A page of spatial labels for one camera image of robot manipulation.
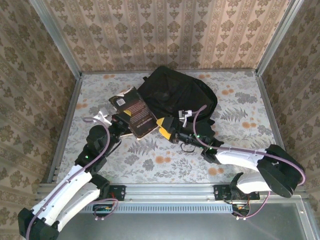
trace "black backpack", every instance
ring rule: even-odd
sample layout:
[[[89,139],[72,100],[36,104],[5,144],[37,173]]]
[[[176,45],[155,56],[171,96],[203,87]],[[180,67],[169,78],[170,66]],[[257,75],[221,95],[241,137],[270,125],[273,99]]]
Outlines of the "black backpack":
[[[138,93],[157,119],[169,116],[178,118],[179,110],[195,112],[207,105],[197,122],[208,121],[217,106],[217,96],[203,81],[165,66],[158,67],[143,79]],[[187,120],[192,122],[194,118],[188,117]]]

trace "table surface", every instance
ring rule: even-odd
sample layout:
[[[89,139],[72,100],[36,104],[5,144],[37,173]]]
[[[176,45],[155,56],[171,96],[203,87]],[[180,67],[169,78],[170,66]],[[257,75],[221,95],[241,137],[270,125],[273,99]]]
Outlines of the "table surface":
[[[267,148],[274,143],[270,122],[253,71],[186,72],[201,79],[217,95],[212,115],[215,137],[227,144],[244,148]],[[102,108],[115,113],[108,99],[130,87],[138,88],[149,73],[83,75],[65,151],[59,168],[60,182],[75,164],[86,143],[91,123],[83,117],[95,116]],[[234,165],[209,164],[200,156],[201,149],[183,152],[156,129],[141,140],[124,137],[121,146],[107,158],[99,174],[114,184],[135,183],[218,183],[230,182],[239,172],[249,169]]]

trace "book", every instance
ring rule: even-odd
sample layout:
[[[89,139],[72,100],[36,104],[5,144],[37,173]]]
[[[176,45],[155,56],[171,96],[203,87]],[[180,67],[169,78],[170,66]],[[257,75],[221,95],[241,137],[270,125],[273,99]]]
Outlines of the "book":
[[[158,127],[156,117],[135,87],[111,97],[109,101],[118,112],[123,112],[124,110],[131,112],[129,127],[138,140]]]

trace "purple cable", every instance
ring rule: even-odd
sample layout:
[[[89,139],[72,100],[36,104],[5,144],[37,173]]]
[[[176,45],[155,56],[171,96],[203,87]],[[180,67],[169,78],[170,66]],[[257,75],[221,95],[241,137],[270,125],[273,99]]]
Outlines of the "purple cable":
[[[268,191],[268,195],[265,197],[265,200],[263,201],[263,203],[261,204],[259,209],[255,213],[252,213],[250,215],[248,214],[247,216],[245,216],[245,218],[248,219],[248,218],[251,218],[251,217],[255,216],[256,214],[258,214],[261,211],[261,209],[264,207],[264,205],[266,205],[269,197],[270,197],[270,192]]]
[[[107,215],[106,217],[104,217],[104,219],[109,218],[112,214],[114,214],[114,212],[115,212],[116,209],[118,208],[119,200],[116,199],[116,198],[105,198],[105,199],[102,199],[102,200],[90,202],[90,204],[99,204],[99,203],[104,203],[104,202],[106,202],[106,201],[115,201],[115,207],[112,209],[111,212],[108,213],[108,215]],[[97,217],[97,209],[99,209],[99,207],[94,210],[93,215],[94,215],[96,218],[99,219],[99,217]]]
[[[279,156],[274,156],[274,155],[271,155],[271,154],[268,154],[268,153],[265,153],[265,152],[261,152],[261,151],[255,151],[255,150],[250,150],[250,149],[241,149],[241,148],[237,148],[237,147],[216,147],[216,146],[210,146],[208,144],[205,144],[203,141],[201,141],[199,138],[198,138],[198,135],[197,135],[197,132],[196,132],[196,121],[197,121],[197,117],[199,115],[199,113],[201,111],[203,111],[205,108],[207,107],[207,105],[203,105],[196,113],[196,115],[194,116],[194,119],[193,119],[193,133],[195,135],[195,138],[197,139],[197,141],[199,143],[201,143],[203,146],[207,147],[207,148],[212,148],[212,149],[215,149],[215,150],[228,150],[228,151],[238,151],[238,152],[243,152],[243,153],[249,153],[249,154],[259,154],[259,155],[263,155],[263,156],[266,156],[268,158],[272,158],[272,159],[275,159],[275,160],[278,160],[280,162],[283,162],[283,163],[286,163],[288,165],[290,165],[291,167],[295,168],[300,174],[301,174],[301,177],[302,177],[302,180],[301,182],[298,184],[298,186],[302,185],[305,183],[306,181],[306,175],[304,173],[304,171],[298,167],[297,165],[295,165],[294,163],[288,161],[287,159],[284,159],[282,157],[279,157]]]
[[[106,135],[107,135],[107,140],[106,140],[106,145],[104,147],[104,149],[102,150],[102,152],[95,158],[93,159],[91,162],[89,162],[87,165],[85,165],[83,168],[79,169],[76,173],[74,173],[71,177],[69,177],[67,179],[67,181],[65,181],[53,194],[52,196],[43,204],[43,206],[40,208],[40,210],[34,215],[34,217],[31,219],[28,228],[26,230],[26,235],[25,235],[25,239],[29,240],[29,236],[30,236],[30,232],[31,232],[31,226],[34,224],[35,220],[37,219],[37,217],[40,215],[40,213],[42,211],[44,211],[46,209],[46,207],[49,205],[49,203],[52,201],[52,199],[54,199],[54,197],[61,191],[61,189],[63,189],[68,182],[70,182],[72,179],[74,179],[77,175],[79,175],[81,172],[83,172],[84,170],[86,170],[88,167],[90,167],[92,164],[94,164],[96,161],[98,161],[99,158],[101,158],[101,156],[107,151],[109,143],[110,143],[110,132],[109,129],[107,128],[106,124],[102,121],[100,121],[99,119],[96,119],[94,117],[84,117],[82,119],[85,123],[92,123],[93,121],[97,121],[98,123],[100,123],[105,131],[106,131]]]

